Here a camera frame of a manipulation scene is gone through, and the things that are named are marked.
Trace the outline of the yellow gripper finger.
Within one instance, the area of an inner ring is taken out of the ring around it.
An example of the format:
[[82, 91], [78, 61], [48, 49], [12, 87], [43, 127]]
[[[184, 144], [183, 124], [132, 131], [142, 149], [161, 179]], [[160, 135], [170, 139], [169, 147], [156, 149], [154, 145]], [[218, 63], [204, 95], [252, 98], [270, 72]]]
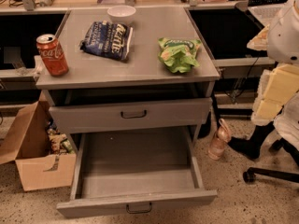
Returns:
[[264, 70], [253, 103], [251, 121], [258, 126], [267, 125], [298, 91], [298, 65], [280, 63], [272, 71]]
[[247, 44], [248, 49], [267, 50], [268, 45], [269, 24], [267, 24], [256, 36], [254, 36]]

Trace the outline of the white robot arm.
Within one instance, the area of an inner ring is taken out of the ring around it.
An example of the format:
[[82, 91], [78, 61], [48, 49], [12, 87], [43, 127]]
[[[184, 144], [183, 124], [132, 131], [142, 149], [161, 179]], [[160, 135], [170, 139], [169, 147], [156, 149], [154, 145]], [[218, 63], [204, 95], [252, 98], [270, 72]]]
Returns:
[[254, 101], [251, 120], [258, 126], [273, 121], [281, 109], [298, 92], [299, 57], [299, 0], [288, 0], [275, 17], [247, 47], [265, 50], [269, 58], [278, 62], [272, 70], [263, 72]]

